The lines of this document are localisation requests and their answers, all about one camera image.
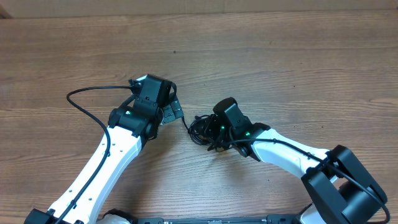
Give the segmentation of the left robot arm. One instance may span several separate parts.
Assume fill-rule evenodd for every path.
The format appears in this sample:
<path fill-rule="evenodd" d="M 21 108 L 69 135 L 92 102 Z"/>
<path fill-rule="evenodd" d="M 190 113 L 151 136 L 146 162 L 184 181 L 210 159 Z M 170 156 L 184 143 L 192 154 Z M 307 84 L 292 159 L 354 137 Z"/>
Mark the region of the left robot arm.
<path fill-rule="evenodd" d="M 112 110 L 108 123 L 101 124 L 104 136 L 96 151 L 67 191 L 49 209 L 33 209 L 28 224 L 137 223 L 118 209 L 100 211 L 114 185 L 147 141 L 158 135 L 159 126 L 183 117 L 174 82 L 154 75 L 130 79 L 131 95 Z"/>

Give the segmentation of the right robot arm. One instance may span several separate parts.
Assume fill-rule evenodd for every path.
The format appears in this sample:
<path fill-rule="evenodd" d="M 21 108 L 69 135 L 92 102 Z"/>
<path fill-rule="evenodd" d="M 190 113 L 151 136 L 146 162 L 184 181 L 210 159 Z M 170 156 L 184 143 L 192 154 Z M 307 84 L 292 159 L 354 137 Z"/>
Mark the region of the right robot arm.
<path fill-rule="evenodd" d="M 211 151 L 232 147 L 298 177 L 312 202 L 296 223 L 370 223 L 380 210 L 384 223 L 391 219 L 386 193 L 347 147 L 321 149 L 284 137 L 266 124 L 252 123 L 232 97 L 217 103 L 195 130 Z"/>

